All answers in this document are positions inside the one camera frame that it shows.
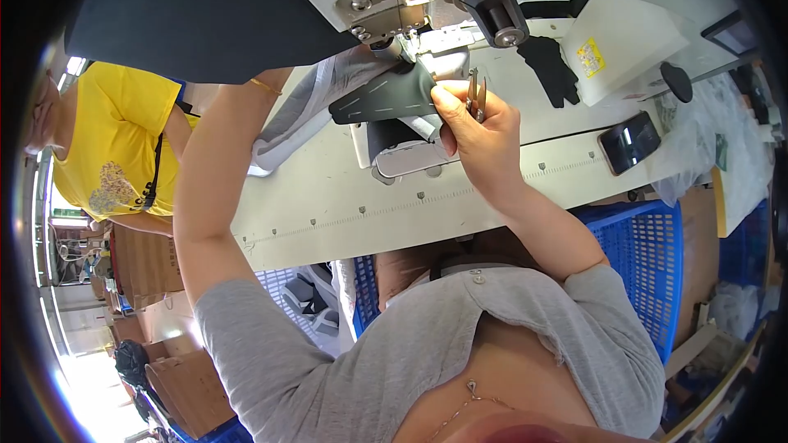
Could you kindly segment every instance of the display screen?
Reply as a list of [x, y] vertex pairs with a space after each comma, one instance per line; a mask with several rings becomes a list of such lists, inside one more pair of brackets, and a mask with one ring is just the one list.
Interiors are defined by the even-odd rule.
[[660, 146], [660, 135], [646, 112], [640, 112], [599, 135], [599, 142], [615, 174], [638, 164]]

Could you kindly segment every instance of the woman's right hand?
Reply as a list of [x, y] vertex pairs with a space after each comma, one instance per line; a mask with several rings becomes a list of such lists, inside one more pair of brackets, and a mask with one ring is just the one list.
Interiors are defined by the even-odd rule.
[[494, 208], [502, 211], [522, 194], [520, 111], [487, 92], [485, 121], [465, 108], [467, 81], [441, 81], [432, 89], [433, 103], [444, 120], [440, 140], [449, 155], [459, 153], [468, 179]]

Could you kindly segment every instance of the yellow t-shirt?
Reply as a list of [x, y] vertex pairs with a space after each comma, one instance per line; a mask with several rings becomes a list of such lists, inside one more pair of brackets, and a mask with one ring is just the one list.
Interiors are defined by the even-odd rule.
[[[96, 62], [77, 82], [69, 154], [55, 158], [54, 184], [96, 221], [140, 212], [153, 180], [155, 149], [181, 86], [131, 67]], [[187, 115], [194, 128], [199, 117]], [[156, 200], [148, 212], [172, 215], [178, 162], [162, 143]]]

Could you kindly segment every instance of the chin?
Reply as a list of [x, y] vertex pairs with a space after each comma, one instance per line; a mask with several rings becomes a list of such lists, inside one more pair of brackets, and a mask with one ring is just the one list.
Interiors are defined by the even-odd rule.
[[631, 443], [631, 438], [598, 427], [557, 421], [532, 411], [507, 411], [459, 428], [443, 443]]

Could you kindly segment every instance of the necklace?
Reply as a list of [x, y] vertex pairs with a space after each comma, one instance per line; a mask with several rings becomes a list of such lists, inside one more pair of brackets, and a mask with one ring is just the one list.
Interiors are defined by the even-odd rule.
[[427, 440], [427, 443], [429, 443], [430, 441], [434, 440], [434, 439], [435, 439], [435, 437], [436, 437], [436, 436], [438, 436], [438, 433], [439, 433], [439, 432], [440, 432], [442, 429], [444, 429], [444, 428], [446, 427], [446, 425], [447, 425], [449, 422], [451, 422], [452, 420], [454, 420], [454, 418], [456, 418], [456, 417], [459, 415], [459, 412], [460, 412], [462, 409], [465, 409], [465, 407], [466, 407], [468, 404], [470, 404], [471, 402], [473, 402], [474, 400], [489, 400], [489, 401], [491, 401], [491, 402], [495, 402], [495, 403], [496, 403], [496, 404], [498, 404], [498, 405], [504, 406], [504, 407], [505, 407], [505, 408], [507, 408], [507, 409], [512, 409], [513, 411], [515, 410], [515, 408], [511, 407], [509, 404], [507, 404], [506, 402], [504, 402], [503, 400], [501, 400], [501, 399], [499, 399], [499, 398], [497, 398], [497, 397], [493, 397], [493, 398], [489, 398], [489, 397], [477, 397], [477, 395], [476, 395], [476, 380], [475, 380], [475, 379], [469, 379], [469, 380], [468, 380], [468, 383], [466, 383], [466, 385], [465, 385], [465, 386], [466, 386], [466, 387], [468, 387], [468, 390], [470, 391], [470, 399], [466, 400], [466, 401], [465, 401], [465, 404], [463, 404], [463, 405], [462, 405], [462, 407], [460, 407], [459, 409], [457, 409], [457, 412], [455, 412], [455, 413], [454, 413], [454, 415], [453, 415], [452, 417], [450, 417], [450, 418], [446, 419], [445, 421], [443, 421], [443, 422], [440, 424], [440, 426], [438, 427], [438, 430], [437, 430], [437, 431], [435, 431], [435, 433], [434, 433], [432, 436], [430, 436], [430, 437], [429, 437], [429, 439]]

